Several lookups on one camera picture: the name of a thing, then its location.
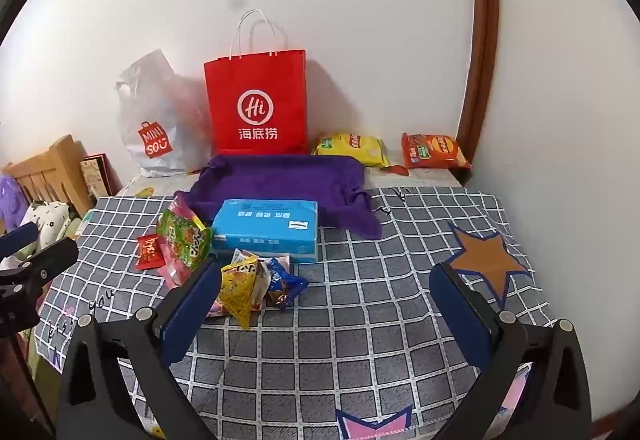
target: white wall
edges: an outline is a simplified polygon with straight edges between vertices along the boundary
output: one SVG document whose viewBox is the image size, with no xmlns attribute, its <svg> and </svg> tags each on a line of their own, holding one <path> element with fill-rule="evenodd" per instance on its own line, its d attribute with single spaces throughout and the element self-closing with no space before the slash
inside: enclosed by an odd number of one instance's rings
<svg viewBox="0 0 640 440">
<path fill-rule="evenodd" d="M 640 390 L 640 23 L 625 0 L 502 0 L 471 187 L 502 199 L 557 316 L 578 332 L 594 417 Z"/>
<path fill-rule="evenodd" d="M 202 64 L 228 52 L 239 16 L 262 8 L 280 47 L 306 48 L 309 130 L 382 137 L 455 134 L 473 0 L 29 0 L 2 43 L 0 148 L 21 160 L 72 133 L 136 173 L 116 133 L 119 73 L 161 48 L 204 89 Z M 265 29 L 254 51 L 266 49 Z"/>
</svg>

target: yellow chip bag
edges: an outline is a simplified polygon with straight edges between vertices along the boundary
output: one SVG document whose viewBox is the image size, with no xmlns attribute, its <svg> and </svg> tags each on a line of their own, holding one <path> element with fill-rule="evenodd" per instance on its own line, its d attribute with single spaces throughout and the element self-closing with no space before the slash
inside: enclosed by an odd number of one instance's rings
<svg viewBox="0 0 640 440">
<path fill-rule="evenodd" d="M 257 256 L 251 256 L 221 270 L 222 285 L 218 301 L 238 319 L 243 330 L 249 328 L 257 265 Z"/>
<path fill-rule="evenodd" d="M 382 144 L 373 136 L 340 133 L 323 137 L 314 149 L 316 155 L 353 156 L 366 167 L 388 167 Z"/>
</svg>

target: bolt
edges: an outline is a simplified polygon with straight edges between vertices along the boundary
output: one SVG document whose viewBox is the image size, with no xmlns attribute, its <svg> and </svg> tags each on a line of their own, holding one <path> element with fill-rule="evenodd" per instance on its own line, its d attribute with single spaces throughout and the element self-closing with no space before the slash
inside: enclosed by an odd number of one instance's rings
<svg viewBox="0 0 640 440">
<path fill-rule="evenodd" d="M 78 319 L 78 326 L 79 327 L 87 326 L 91 322 L 91 319 L 92 318 L 90 314 L 81 315 L 80 318 Z"/>
<path fill-rule="evenodd" d="M 508 310 L 503 310 L 502 312 L 500 312 L 500 315 L 498 315 L 498 317 L 500 318 L 500 321 L 502 321 L 506 325 L 512 325 L 514 324 L 514 322 L 516 322 L 516 316 Z"/>
<path fill-rule="evenodd" d="M 565 332 L 570 332 L 571 330 L 574 329 L 574 325 L 568 319 L 560 319 L 559 326 Z"/>
<path fill-rule="evenodd" d="M 138 321 L 146 321 L 154 314 L 153 309 L 148 306 L 144 306 L 136 312 L 136 319 Z"/>
</svg>

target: wooden headboard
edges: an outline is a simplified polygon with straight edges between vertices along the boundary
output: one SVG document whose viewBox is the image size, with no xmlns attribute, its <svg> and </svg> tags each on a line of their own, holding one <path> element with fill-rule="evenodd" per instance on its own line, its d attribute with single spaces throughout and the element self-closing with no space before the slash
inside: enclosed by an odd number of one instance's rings
<svg viewBox="0 0 640 440">
<path fill-rule="evenodd" d="M 80 216 L 94 205 L 80 171 L 80 152 L 71 135 L 65 135 L 49 150 L 23 162 L 9 163 L 2 170 L 21 185 L 30 202 L 71 202 Z"/>
</svg>

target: white circle logo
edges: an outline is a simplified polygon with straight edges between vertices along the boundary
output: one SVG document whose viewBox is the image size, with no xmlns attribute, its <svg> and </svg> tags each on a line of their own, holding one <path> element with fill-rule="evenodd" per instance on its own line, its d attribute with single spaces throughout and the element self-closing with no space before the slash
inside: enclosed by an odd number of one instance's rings
<svg viewBox="0 0 640 440">
<path fill-rule="evenodd" d="M 261 90 L 248 90 L 238 99 L 238 115 L 247 124 L 260 126 L 273 115 L 273 101 Z"/>
</svg>

